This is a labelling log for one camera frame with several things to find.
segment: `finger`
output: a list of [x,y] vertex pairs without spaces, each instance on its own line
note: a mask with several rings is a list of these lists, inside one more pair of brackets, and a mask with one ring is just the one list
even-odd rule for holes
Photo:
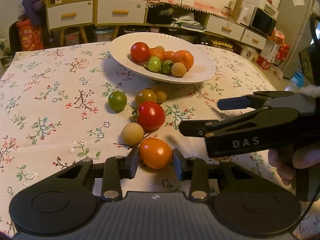
[[305,169],[320,163],[320,141],[297,150],[292,157],[292,163],[297,169]]
[[286,179],[286,180],[292,180],[293,176],[294,176],[294,168],[289,167],[286,164],[281,164],[278,168],[277,168],[277,172],[279,174],[279,176],[282,179]]
[[275,149],[270,149],[268,152],[268,161],[272,167],[279,167],[281,165],[281,161],[279,160],[278,151]]
[[286,179],[281,179],[282,183],[285,185],[285,186],[289,186],[291,181],[290,180],[286,180]]

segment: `white cabinet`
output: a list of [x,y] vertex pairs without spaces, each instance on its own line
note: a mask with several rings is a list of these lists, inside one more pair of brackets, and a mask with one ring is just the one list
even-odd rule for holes
[[147,1],[98,0],[96,24],[143,24]]
[[207,31],[240,41],[244,27],[229,22],[225,19],[210,15],[207,24]]
[[241,42],[248,44],[252,47],[258,48],[258,49],[263,49],[264,45],[267,42],[267,39],[260,36],[259,34],[256,34],[252,31],[245,30],[243,37],[241,39]]
[[48,8],[49,29],[93,23],[93,0]]

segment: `green tomato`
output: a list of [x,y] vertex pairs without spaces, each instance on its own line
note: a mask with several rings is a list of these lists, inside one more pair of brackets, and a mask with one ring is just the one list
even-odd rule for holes
[[152,56],[148,60],[147,68],[151,72],[158,72],[160,70],[160,68],[161,68],[161,60],[156,56]]
[[164,74],[170,75],[173,64],[174,62],[172,60],[165,60],[164,62],[162,62],[162,65],[161,65],[162,72]]
[[127,97],[120,91],[115,91],[108,97],[108,103],[113,111],[121,111],[127,105]]

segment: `red bag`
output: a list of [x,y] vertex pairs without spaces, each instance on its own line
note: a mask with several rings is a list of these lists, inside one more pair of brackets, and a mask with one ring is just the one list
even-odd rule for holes
[[41,39],[41,30],[31,25],[30,20],[17,23],[18,33],[23,51],[44,49]]

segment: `floral tablecloth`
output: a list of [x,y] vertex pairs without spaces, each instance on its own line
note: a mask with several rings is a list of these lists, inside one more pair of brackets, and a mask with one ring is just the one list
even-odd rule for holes
[[[86,157],[100,163],[129,153],[130,147],[119,135],[130,122],[139,90],[159,86],[168,94],[162,104],[164,125],[146,137],[163,139],[186,157],[198,156],[208,163],[217,160],[207,157],[202,138],[179,133],[180,121],[235,116],[244,111],[218,111],[217,100],[274,90],[254,65],[222,49],[199,45],[212,59],[215,75],[202,84],[178,85],[155,82],[125,69],[112,58],[109,48],[110,43],[101,42],[17,53],[0,80],[1,231],[16,233],[8,207],[23,188]],[[118,114],[107,104],[109,94],[116,90],[128,98],[128,105]],[[283,186],[268,164],[267,151],[236,156],[233,161]],[[101,180],[96,181],[95,194],[99,194],[99,184]],[[159,172],[139,167],[135,179],[122,181],[124,194],[128,190],[188,191],[188,185],[175,177],[172,166]],[[216,194],[216,181],[210,181],[210,186],[211,194]],[[295,235],[319,232],[319,216],[318,202]]]

